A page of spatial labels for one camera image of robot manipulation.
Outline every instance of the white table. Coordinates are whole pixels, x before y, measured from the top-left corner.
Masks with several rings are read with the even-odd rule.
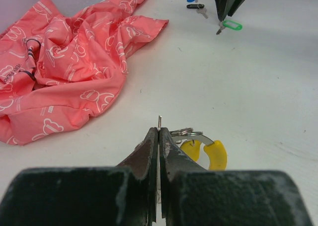
[[[232,18],[243,30],[220,36],[214,0],[199,2],[208,19],[186,0],[147,0],[136,14],[170,23],[129,58],[113,107],[78,131],[24,147],[1,143],[0,195],[27,167],[116,165],[161,114],[170,130],[222,140],[228,169],[287,172],[318,225],[317,0],[246,0]]]

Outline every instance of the green key tag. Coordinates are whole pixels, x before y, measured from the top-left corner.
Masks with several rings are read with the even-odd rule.
[[[235,21],[231,21],[231,20],[225,20],[223,21],[223,26],[227,27],[229,29],[232,29],[234,31],[241,31],[243,26]]]

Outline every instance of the yellow object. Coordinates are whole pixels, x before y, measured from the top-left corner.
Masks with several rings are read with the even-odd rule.
[[[192,160],[197,161],[200,157],[201,142],[198,140],[186,141],[181,145],[183,150]]]
[[[219,140],[214,141],[214,144],[204,146],[204,152],[209,156],[209,170],[225,170],[228,163],[228,154]]]

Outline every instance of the crumpled cloth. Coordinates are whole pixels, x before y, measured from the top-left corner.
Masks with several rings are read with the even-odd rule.
[[[0,141],[24,145],[105,112],[126,58],[168,20],[132,16],[144,0],[104,0],[73,17],[40,0],[0,35]]]

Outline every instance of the pink fabric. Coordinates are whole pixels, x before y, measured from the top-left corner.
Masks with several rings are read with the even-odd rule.
[[[0,141],[24,145],[82,127],[114,102],[126,58],[168,23],[131,16],[144,0],[104,0],[73,17],[40,0],[0,35]]]

